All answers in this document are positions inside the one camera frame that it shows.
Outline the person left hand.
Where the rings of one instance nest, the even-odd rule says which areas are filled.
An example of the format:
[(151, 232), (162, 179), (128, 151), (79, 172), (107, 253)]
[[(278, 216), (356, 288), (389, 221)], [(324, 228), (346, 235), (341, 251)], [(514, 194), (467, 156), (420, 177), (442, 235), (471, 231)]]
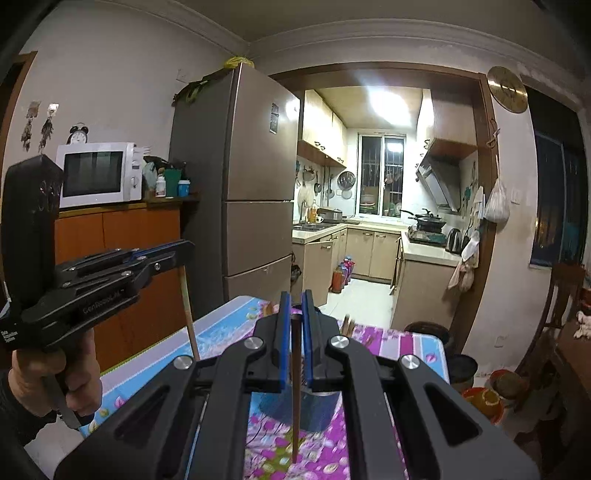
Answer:
[(49, 353), (26, 350), (12, 352), (8, 383), (16, 400), (30, 413), (43, 417), (52, 410), (52, 402), (42, 378), (64, 372), (65, 394), (69, 409), (80, 416), (93, 414), (100, 406), (102, 384), (96, 357), (94, 330), (87, 330), (75, 347), (77, 355), (67, 360), (62, 350)]

